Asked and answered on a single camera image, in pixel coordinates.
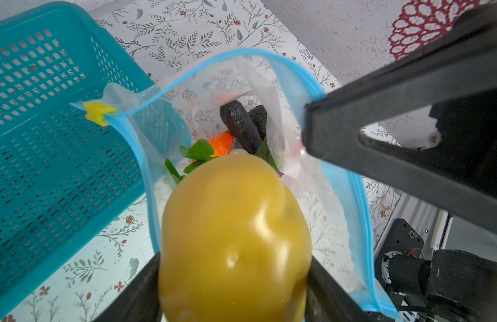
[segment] carrot leaf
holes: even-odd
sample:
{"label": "carrot leaf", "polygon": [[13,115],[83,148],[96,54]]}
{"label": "carrot leaf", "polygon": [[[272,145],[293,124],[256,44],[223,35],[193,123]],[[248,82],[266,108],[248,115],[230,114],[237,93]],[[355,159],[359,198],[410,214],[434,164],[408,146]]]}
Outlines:
{"label": "carrot leaf", "polygon": [[197,160],[194,163],[192,163],[192,164],[188,165],[187,167],[185,167],[184,168],[184,173],[190,174],[191,171],[195,170],[196,168],[198,168],[199,165],[202,165],[204,163],[206,163],[206,161]]}
{"label": "carrot leaf", "polygon": [[259,149],[257,149],[256,152],[256,157],[262,158],[265,160],[268,164],[271,165],[271,167],[277,172],[280,173],[279,168],[277,168],[277,165],[275,164],[274,158],[270,154],[270,149],[268,148],[268,142],[266,141],[266,138],[263,140],[261,145],[259,146]]}
{"label": "carrot leaf", "polygon": [[175,180],[175,184],[180,184],[181,181],[182,181],[182,178],[184,178],[184,176],[182,177],[177,177],[176,175],[174,175],[173,173],[171,174],[172,175],[172,178],[173,180]]}
{"label": "carrot leaf", "polygon": [[164,165],[166,166],[166,169],[168,169],[168,172],[172,174],[172,176],[177,177],[179,179],[179,182],[182,180],[183,176],[181,176],[179,172],[177,172],[177,169],[175,169],[173,163],[169,159],[166,159]]}
{"label": "carrot leaf", "polygon": [[207,140],[201,138],[190,148],[181,145],[180,151],[183,157],[194,160],[209,161],[214,154],[213,146]]}

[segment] ziplock bag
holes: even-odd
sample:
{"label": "ziplock bag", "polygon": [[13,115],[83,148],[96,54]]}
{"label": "ziplock bag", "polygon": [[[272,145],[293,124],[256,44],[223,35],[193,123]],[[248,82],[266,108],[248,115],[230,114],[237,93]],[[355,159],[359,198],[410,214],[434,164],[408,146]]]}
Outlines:
{"label": "ziplock bag", "polygon": [[[397,310],[375,282],[373,231],[361,177],[311,157],[301,143],[303,107],[324,96],[312,75],[289,58],[242,48],[201,61],[139,93],[110,83],[100,100],[90,101],[103,104],[75,106],[87,109],[88,119],[113,126],[134,151],[157,253],[159,216],[165,205],[161,191],[175,185],[167,177],[165,159],[178,164],[180,145],[189,147],[192,141],[226,130],[219,117],[221,105],[236,99],[262,103],[268,112],[268,147],[282,180],[297,198],[311,229],[321,216],[330,223],[323,232],[335,253],[335,261],[325,263],[329,273],[363,310],[398,319]],[[182,171],[187,164],[189,160],[177,169]]]}

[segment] carrot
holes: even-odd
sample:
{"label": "carrot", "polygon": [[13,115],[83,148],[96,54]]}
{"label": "carrot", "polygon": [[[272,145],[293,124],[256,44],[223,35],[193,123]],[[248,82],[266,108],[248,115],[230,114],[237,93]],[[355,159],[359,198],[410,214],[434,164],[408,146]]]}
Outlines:
{"label": "carrot", "polygon": [[232,143],[234,143],[234,137],[229,131],[224,131],[216,137],[208,139],[207,142],[213,146],[213,157],[225,156],[229,152]]}

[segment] teal plastic basket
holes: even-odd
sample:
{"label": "teal plastic basket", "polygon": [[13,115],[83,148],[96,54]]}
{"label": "teal plastic basket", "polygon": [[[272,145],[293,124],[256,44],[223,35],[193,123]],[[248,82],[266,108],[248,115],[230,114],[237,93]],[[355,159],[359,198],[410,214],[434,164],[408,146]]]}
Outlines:
{"label": "teal plastic basket", "polygon": [[80,7],[0,22],[0,319],[144,191],[112,127],[70,102],[152,81]]}

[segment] eggplant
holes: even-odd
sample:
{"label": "eggplant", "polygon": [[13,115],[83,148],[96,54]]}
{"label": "eggplant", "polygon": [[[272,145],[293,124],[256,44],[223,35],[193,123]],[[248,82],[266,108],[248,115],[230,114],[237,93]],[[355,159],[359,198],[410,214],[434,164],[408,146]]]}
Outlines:
{"label": "eggplant", "polygon": [[262,105],[258,105],[248,112],[253,123],[257,126],[259,136],[262,140],[266,138],[266,109]]}
{"label": "eggplant", "polygon": [[250,154],[256,154],[262,139],[257,126],[248,115],[247,110],[237,100],[220,106],[219,116],[227,129],[239,144]]}

